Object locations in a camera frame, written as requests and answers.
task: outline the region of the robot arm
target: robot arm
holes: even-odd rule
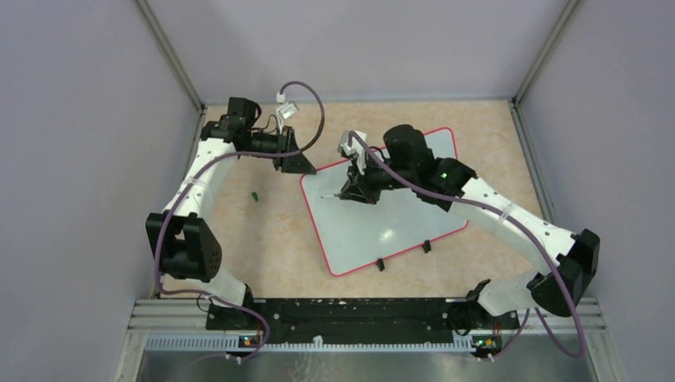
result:
[[[365,134],[358,134],[365,140]],[[422,201],[480,225],[519,251],[533,265],[533,271],[511,279],[479,283],[467,296],[469,300],[477,300],[493,316],[539,306],[559,316],[571,315],[541,253],[506,217],[512,216],[521,222],[544,246],[575,304],[595,276],[599,250],[599,237],[595,233],[584,230],[575,235],[534,216],[492,189],[468,166],[453,158],[435,158],[423,134],[409,125],[387,131],[384,144],[390,156],[383,158],[385,164],[412,184],[435,193],[480,201],[503,211],[498,216],[474,205],[441,201],[417,193]],[[337,195],[340,199],[375,204],[382,191],[404,187],[379,166],[370,165],[364,149],[347,134],[343,135],[337,150],[352,161],[347,182]]]
[[[289,105],[293,105],[291,113],[288,112]],[[187,279],[197,289],[220,296],[238,306],[244,302],[246,285],[220,268],[222,250],[208,225],[214,201],[237,157],[216,162],[199,179],[195,176],[207,163],[228,153],[248,151],[283,154],[298,150],[293,128],[283,126],[283,119],[297,111],[297,107],[292,103],[280,107],[277,114],[283,112],[283,119],[278,119],[281,125],[276,132],[271,133],[253,127],[259,110],[257,103],[248,99],[230,98],[228,114],[222,115],[218,121],[206,123],[202,129],[194,161],[178,192],[163,209],[164,212],[151,213],[146,219],[146,231],[154,253],[166,211],[175,204],[185,187],[191,184],[192,187],[169,222],[162,243],[160,271],[176,279]],[[272,163],[282,173],[316,173],[303,154],[274,158]]]

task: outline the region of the gray wall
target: gray wall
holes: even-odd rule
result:
[[[0,36],[0,379],[110,380],[196,112],[129,0],[4,0]]]
[[[632,380],[672,380],[675,2],[585,2],[525,103],[561,223],[600,234],[599,297]]]
[[[203,100],[225,103],[273,100],[288,80],[333,100],[512,96],[566,2],[150,4]]]

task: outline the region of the metal floor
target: metal floor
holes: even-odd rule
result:
[[[573,336],[563,343],[577,346]],[[168,380],[178,369],[207,353],[145,352],[138,382]],[[238,366],[212,358],[182,372],[178,381],[391,382],[391,381],[596,381],[588,359],[574,360],[546,336],[523,336],[494,363],[457,360],[450,353],[265,353]]]

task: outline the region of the cable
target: cable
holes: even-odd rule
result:
[[[265,127],[253,127],[251,130],[254,130],[254,131],[265,131],[265,130],[267,130],[267,128],[270,126],[270,121],[271,121],[273,118],[274,118],[274,120],[276,121],[276,123],[275,123],[275,127],[276,127],[276,125],[279,124],[279,121],[278,121],[278,119],[276,118],[276,115],[270,114],[270,116],[267,117],[267,123],[265,124]]]
[[[513,335],[513,337],[509,338],[509,340],[506,342],[506,345],[501,347],[499,353],[492,356],[493,359],[495,360],[498,359],[499,357],[504,355],[504,352],[506,350],[509,350],[509,348],[513,346],[513,343],[515,342],[516,338],[518,338],[518,336],[520,336],[521,333],[523,332],[523,329],[525,329],[525,324],[527,324],[528,318],[529,318],[529,309],[525,311],[525,317],[523,317],[523,322],[521,322],[521,326],[518,328],[518,330],[516,330],[516,333]]]
[[[201,296],[202,296],[202,295],[199,294],[199,295],[197,296],[197,298],[195,298],[195,301],[197,302],[197,309],[201,310],[201,311],[204,312],[204,313],[208,313],[208,312],[209,312],[208,310],[202,308],[201,305],[199,305],[199,299],[201,298]]]
[[[323,125],[326,124],[326,110],[324,110],[323,102],[321,101],[321,98],[318,96],[317,92],[315,92],[314,89],[310,85],[305,84],[302,81],[286,82],[284,85],[281,86],[281,89],[279,89],[279,94],[283,94],[283,91],[286,90],[286,88],[288,88],[291,85],[300,85],[303,88],[309,90],[310,93],[312,93],[314,98],[317,100],[318,109],[319,109],[319,111],[321,111],[321,120],[319,120],[316,134],[314,134],[314,137],[302,149],[300,149],[300,150],[298,150],[298,152],[296,152],[296,154],[299,154],[299,153],[305,152],[305,150],[314,146],[316,141],[318,141],[318,137],[320,137],[321,133],[323,132]]]
[[[304,88],[306,88],[307,90],[309,90],[312,93],[312,95],[314,96],[314,98],[316,98],[319,109],[321,110],[321,121],[318,124],[316,134],[314,135],[314,137],[312,138],[312,140],[309,143],[307,143],[303,148],[301,148],[299,150],[296,150],[296,151],[292,151],[290,153],[268,154],[268,153],[258,153],[258,152],[253,152],[253,151],[235,151],[235,152],[232,152],[232,153],[223,154],[223,155],[220,155],[218,157],[215,157],[214,159],[212,159],[211,161],[206,163],[203,167],[201,167],[194,174],[193,179],[195,179],[195,180],[199,179],[213,165],[215,165],[216,163],[218,163],[218,162],[220,162],[224,159],[227,159],[227,158],[239,157],[239,156],[256,157],[256,158],[288,158],[288,157],[295,156],[297,154],[301,154],[303,151],[312,147],[316,143],[316,141],[318,141],[319,137],[321,136],[321,133],[323,132],[323,125],[326,121],[326,112],[325,112],[324,107],[323,107],[323,102],[321,101],[321,97],[318,96],[317,92],[312,87],[310,87],[310,85],[305,84],[305,83],[300,82],[300,81],[291,81],[291,82],[288,82],[288,83],[284,84],[281,87],[281,90],[279,91],[279,93],[283,93],[283,90],[285,88],[287,88],[288,86],[292,85],[292,84],[301,85]],[[171,205],[171,207],[169,208],[169,211],[166,212],[166,216],[164,217],[164,221],[162,222],[162,226],[159,229],[159,234],[158,234],[158,238],[157,238],[157,245],[155,246],[155,250],[154,250],[153,276],[154,276],[154,285],[155,285],[155,287],[157,288],[157,291],[160,294],[168,294],[168,295],[184,294],[184,293],[204,294],[203,290],[198,290],[198,289],[166,290],[166,289],[164,289],[164,286],[162,285],[161,275],[160,275],[160,272],[159,272],[159,260],[161,258],[162,245],[164,243],[164,238],[166,236],[166,230],[169,227],[169,222],[171,221],[171,218],[176,213],[176,209],[178,209],[178,206],[185,200],[185,197],[188,195],[189,191],[192,189],[192,186],[193,186],[193,183],[188,183],[187,185],[185,185],[185,188],[181,191],[180,195],[178,195],[178,197],[176,198],[176,201]],[[267,320],[265,320],[265,318],[263,316],[261,316],[260,314],[258,314],[254,310],[248,309],[244,306],[238,306],[238,305],[232,304],[231,302],[225,301],[224,299],[222,299],[218,296],[212,296],[212,299],[216,300],[217,302],[219,302],[220,304],[222,304],[224,306],[228,306],[230,308],[240,310],[240,311],[243,311],[247,314],[252,315],[253,317],[257,318],[263,324],[263,326],[265,327],[265,331],[264,331],[264,334],[263,334],[263,340],[258,344],[258,346],[256,346],[256,349],[253,350],[247,356],[240,358],[240,360],[238,360],[238,361],[245,362],[245,361],[251,359],[253,356],[255,356],[263,348],[263,346],[267,342],[267,339],[270,337],[270,325],[269,325],[269,323],[267,322]],[[196,364],[197,362],[200,362],[200,361],[203,361],[205,359],[212,358],[212,357],[224,357],[224,356],[222,354],[217,353],[217,354],[209,354],[208,356],[203,356],[203,357],[197,358],[195,361],[190,362],[184,368],[180,369],[175,374],[175,376],[177,374],[185,371],[186,369],[191,367],[193,364]]]
[[[465,205],[473,205],[474,207],[479,207],[482,209],[486,209],[492,213],[495,213],[499,216],[503,214],[503,211],[500,209],[497,209],[493,207],[492,205],[488,205],[485,203],[482,203],[480,201],[471,201],[467,199],[462,199],[460,197],[450,197],[447,195],[443,195],[441,193],[434,193],[432,191],[429,191],[427,189],[424,189],[422,187],[419,187],[418,185],[414,185],[411,182],[405,180],[405,178],[401,177],[396,171],[392,170],[387,166],[383,160],[379,159],[375,153],[373,153],[369,148],[368,144],[361,139],[361,137],[358,136],[354,131],[350,131],[349,133],[350,138],[356,139],[356,141],[363,146],[365,149],[365,152],[368,153],[370,158],[377,163],[386,173],[388,173],[391,177],[396,179],[398,182],[400,182],[402,185],[405,185],[412,191],[415,191],[416,193],[421,193],[424,196],[427,197],[433,197],[435,199],[439,199],[441,201],[450,201],[453,203],[463,203]],[[558,287],[560,288],[560,292],[563,294],[563,298],[565,302],[567,303],[570,311],[572,312],[572,320],[574,320],[574,326],[576,327],[576,334],[577,337],[579,337],[579,351],[577,353],[572,353],[566,348],[562,346],[562,343],[557,339],[555,334],[548,328],[546,331],[548,332],[548,335],[551,337],[553,340],[553,343],[561,350],[563,353],[569,355],[570,357],[583,357],[586,355],[587,351],[587,343],[586,343],[586,337],[583,335],[583,327],[581,326],[581,319],[579,318],[579,314],[576,313],[576,307],[574,305],[574,301],[572,300],[571,295],[569,294],[569,291],[567,287],[565,286],[565,283],[563,281],[562,276],[560,276],[560,273],[558,272],[556,265],[553,263],[551,258],[548,256],[548,253],[546,252],[546,248],[540,243],[540,241],[534,236],[532,231],[530,231],[527,227],[525,227],[520,221],[516,220],[513,218],[513,216],[507,215],[506,220],[510,222],[511,224],[515,225],[516,228],[518,228],[525,236],[532,241],[536,249],[541,253],[541,255],[544,257],[544,261],[547,263],[548,268],[550,268],[551,273],[553,274],[553,278],[556,280],[556,283],[558,284]],[[544,317],[540,315],[540,319],[542,321],[542,324],[545,323]]]
[[[457,329],[457,325],[455,325],[455,320],[452,319],[452,316],[447,318],[447,323],[450,324],[450,329],[460,337],[467,336],[471,332],[471,329],[464,329],[464,333],[460,333],[459,329]]]
[[[256,118],[253,119],[253,123],[255,124],[256,122],[258,122],[258,119],[263,114],[263,108],[261,108],[257,102],[254,103],[256,104]]]
[[[370,146],[370,148],[373,149],[373,150],[376,150],[378,153],[380,153],[380,156],[382,157],[382,159],[384,159],[384,152],[382,151],[382,149],[380,147]]]

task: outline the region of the white cable clip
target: white cable clip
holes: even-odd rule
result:
[[[297,112],[298,105],[296,105],[295,102],[284,102],[281,106],[276,108],[275,114],[279,132],[281,132],[283,127],[286,126],[286,120]]]
[[[518,208],[518,205],[513,203],[512,201],[509,201],[509,204],[501,211],[501,215],[499,218],[494,222],[492,229],[490,229],[490,232],[492,232],[493,235],[497,236],[497,231],[502,227],[504,224],[504,221],[511,215],[514,209]]]
[[[208,184],[206,184],[205,181],[201,181],[201,180],[199,180],[199,179],[196,178],[196,177],[187,177],[187,178],[183,181],[183,184],[184,184],[184,185],[198,185],[198,186],[203,187],[203,188],[206,188],[206,187],[209,186]]]

